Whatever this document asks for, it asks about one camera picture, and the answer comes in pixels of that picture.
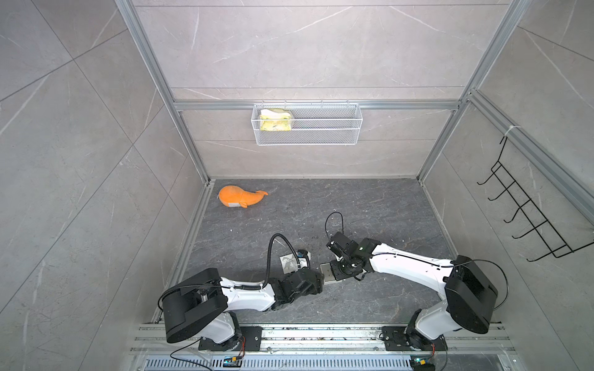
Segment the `white box base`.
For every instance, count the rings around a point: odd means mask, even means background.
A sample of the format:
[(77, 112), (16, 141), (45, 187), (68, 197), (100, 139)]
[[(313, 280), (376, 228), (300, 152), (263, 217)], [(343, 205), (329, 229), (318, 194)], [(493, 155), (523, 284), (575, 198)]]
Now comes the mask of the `white box base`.
[(320, 272), (323, 275), (323, 282), (325, 285), (337, 283), (332, 271), (331, 263), (320, 264)]

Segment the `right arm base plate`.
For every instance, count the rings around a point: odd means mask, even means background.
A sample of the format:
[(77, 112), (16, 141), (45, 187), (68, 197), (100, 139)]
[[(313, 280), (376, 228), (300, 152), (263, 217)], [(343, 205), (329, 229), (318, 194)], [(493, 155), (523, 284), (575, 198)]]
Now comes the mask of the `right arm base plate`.
[(443, 337), (430, 340), (416, 330), (408, 331), (405, 326), (384, 326), (379, 339), (387, 351), (441, 352), (448, 349)]

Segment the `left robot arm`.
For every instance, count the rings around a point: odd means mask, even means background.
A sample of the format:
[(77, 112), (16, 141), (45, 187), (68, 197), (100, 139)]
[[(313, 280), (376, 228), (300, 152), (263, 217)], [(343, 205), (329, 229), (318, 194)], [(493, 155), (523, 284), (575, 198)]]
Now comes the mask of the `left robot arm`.
[[(282, 278), (272, 278), (272, 247), (281, 239), (291, 251), (297, 269)], [(276, 311), (298, 298), (323, 292), (324, 276), (307, 264), (301, 264), (297, 251), (281, 233), (274, 234), (267, 249), (265, 279), (260, 282), (233, 281), (208, 268), (166, 289), (158, 299), (162, 311), (166, 341), (180, 343), (195, 335), (218, 345), (240, 337), (235, 311)]]

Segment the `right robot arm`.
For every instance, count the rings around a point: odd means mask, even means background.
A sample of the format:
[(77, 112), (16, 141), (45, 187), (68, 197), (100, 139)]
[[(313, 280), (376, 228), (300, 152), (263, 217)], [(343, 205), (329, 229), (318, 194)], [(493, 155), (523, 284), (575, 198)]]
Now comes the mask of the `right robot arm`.
[(332, 236), (327, 247), (335, 255), (320, 265), (327, 282), (361, 281), (366, 274), (379, 273), (413, 281), (439, 295), (439, 303), (414, 312), (403, 332), (385, 332), (386, 343), (402, 339), (406, 346), (429, 351), (439, 349), (438, 340), (448, 332), (489, 332), (498, 290), (476, 260), (463, 255), (454, 260), (430, 258), (370, 238), (353, 241), (343, 233)]

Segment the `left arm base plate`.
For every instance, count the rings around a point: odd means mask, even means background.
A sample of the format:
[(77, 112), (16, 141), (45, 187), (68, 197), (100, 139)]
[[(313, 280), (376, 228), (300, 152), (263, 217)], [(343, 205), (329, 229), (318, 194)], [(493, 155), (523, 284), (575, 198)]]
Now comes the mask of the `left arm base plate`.
[(238, 334), (229, 340), (221, 344), (216, 344), (210, 339), (201, 340), (198, 349), (216, 352), (244, 349), (247, 352), (258, 352), (261, 349), (262, 331), (261, 326), (241, 326)]

